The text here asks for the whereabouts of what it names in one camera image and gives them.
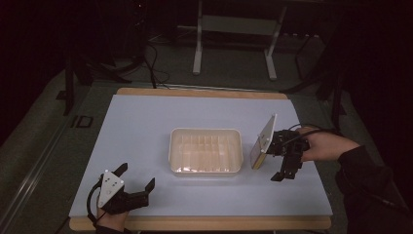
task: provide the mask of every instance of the plastic tray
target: plastic tray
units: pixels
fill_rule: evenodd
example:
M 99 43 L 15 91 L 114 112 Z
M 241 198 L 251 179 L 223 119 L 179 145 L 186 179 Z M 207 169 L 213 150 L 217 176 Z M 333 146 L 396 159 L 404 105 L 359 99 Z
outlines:
M 234 176 L 243 164 L 237 130 L 175 129 L 169 163 L 177 176 Z

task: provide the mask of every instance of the human hand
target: human hand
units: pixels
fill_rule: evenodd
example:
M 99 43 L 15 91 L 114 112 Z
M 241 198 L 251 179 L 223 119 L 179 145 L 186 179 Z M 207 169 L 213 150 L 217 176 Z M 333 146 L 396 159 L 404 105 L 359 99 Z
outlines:
M 301 135 L 313 131 L 313 128 L 297 129 Z M 342 136 L 320 132 L 304 136 L 310 149 L 303 152 L 302 162 L 337 160 L 344 152 L 359 147 L 359 144 Z
M 128 214 L 129 212 L 121 214 L 109 214 L 103 209 L 97 207 L 96 224 L 123 232 L 125 229 L 125 221 L 128 217 Z

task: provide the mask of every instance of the white table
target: white table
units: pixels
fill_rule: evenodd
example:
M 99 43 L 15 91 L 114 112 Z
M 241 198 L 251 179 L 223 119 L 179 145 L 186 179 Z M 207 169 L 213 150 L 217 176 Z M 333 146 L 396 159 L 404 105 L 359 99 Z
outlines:
M 281 157 L 267 157 L 257 171 L 250 167 L 249 151 L 272 114 L 278 114 L 276 130 L 298 123 L 284 95 L 140 89 L 123 89 L 118 94 L 111 101 L 74 200 L 72 229 L 94 229 L 86 218 L 88 193 L 104 170 L 114 171 L 123 163 L 129 164 L 121 176 L 127 192 L 141 191 L 156 178 L 149 207 L 131 212 L 127 221 L 131 230 L 330 226 L 332 210 L 313 162 L 304 163 L 296 179 L 282 182 L 270 181 L 281 167 Z M 244 163 L 239 173 L 232 177 L 175 176 L 168 160 L 169 136 L 175 128 L 240 131 Z

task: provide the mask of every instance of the white tabletop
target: white tabletop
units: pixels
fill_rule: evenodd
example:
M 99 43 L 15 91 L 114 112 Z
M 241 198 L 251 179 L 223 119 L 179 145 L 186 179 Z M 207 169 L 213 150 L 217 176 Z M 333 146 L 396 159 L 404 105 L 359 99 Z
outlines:
M 298 123 L 287 99 L 114 96 L 69 215 L 85 216 L 88 193 L 100 174 L 123 163 L 129 164 L 121 176 L 126 192 L 142 191 L 156 179 L 149 207 L 131 215 L 332 215 L 313 162 L 304 163 L 296 179 L 282 182 L 270 181 L 282 157 L 269 156 L 259 170 L 251 169 L 249 151 L 272 114 L 278 115 L 276 131 Z M 175 176 L 168 160 L 175 128 L 238 130 L 241 170 L 232 177 Z

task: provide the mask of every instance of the black sleeve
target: black sleeve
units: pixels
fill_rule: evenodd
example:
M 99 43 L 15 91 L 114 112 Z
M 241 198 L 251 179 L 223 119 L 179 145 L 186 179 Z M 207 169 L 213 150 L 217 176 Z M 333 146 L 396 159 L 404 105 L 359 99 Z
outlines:
M 96 234 L 124 234 L 124 233 L 131 233 L 131 232 L 128 229 L 125 229 L 124 232 L 120 232 L 117 230 L 110 229 L 108 227 L 97 225 L 95 233 Z
M 364 146 L 339 158 L 337 184 L 344 194 L 348 233 L 413 233 L 411 213 L 401 204 L 390 168 L 375 166 Z

